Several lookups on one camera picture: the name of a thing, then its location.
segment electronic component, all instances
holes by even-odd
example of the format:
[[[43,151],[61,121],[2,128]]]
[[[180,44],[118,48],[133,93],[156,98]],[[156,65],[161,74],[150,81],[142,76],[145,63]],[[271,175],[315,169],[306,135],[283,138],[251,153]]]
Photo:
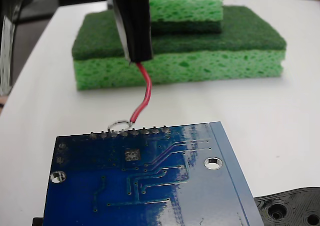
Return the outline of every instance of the electronic component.
[[[57,137],[43,226],[263,226],[220,122],[134,130]]]

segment green sponge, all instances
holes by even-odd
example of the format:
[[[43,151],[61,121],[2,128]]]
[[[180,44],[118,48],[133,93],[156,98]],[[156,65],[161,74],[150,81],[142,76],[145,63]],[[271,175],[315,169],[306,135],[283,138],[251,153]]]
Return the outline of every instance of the green sponge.
[[[144,65],[155,84],[281,75],[284,39],[246,7],[224,12],[221,34],[152,37],[155,57]],[[112,11],[85,17],[72,52],[79,90],[145,84],[124,59]]]
[[[149,0],[153,34],[221,32],[223,0]]]

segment black plastic piece with holes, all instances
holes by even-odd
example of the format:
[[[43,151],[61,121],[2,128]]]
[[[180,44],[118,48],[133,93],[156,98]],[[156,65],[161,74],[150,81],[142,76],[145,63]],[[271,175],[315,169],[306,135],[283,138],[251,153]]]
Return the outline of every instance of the black plastic piece with holes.
[[[265,226],[320,226],[320,188],[255,198]]]

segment black plastic part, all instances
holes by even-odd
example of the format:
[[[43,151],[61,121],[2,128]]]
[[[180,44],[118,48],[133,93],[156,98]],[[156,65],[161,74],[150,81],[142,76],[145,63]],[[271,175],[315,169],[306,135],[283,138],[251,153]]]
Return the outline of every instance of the black plastic part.
[[[42,226],[43,222],[44,222],[43,218],[33,218],[32,226]]]
[[[255,198],[265,226],[320,226],[320,188]]]
[[[151,60],[153,51],[149,0],[113,0],[113,2],[118,31],[128,60],[135,63]]]

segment dark green scouring pad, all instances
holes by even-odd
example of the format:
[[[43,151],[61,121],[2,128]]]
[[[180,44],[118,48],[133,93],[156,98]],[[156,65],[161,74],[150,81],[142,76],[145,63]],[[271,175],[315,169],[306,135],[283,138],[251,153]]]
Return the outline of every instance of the dark green scouring pad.
[[[144,62],[154,84],[279,77],[285,40],[244,6],[225,6],[221,34],[152,37],[154,59]],[[89,14],[72,49],[79,90],[144,85],[124,59],[113,12]]]
[[[221,32],[223,0],[149,0],[154,35]]]

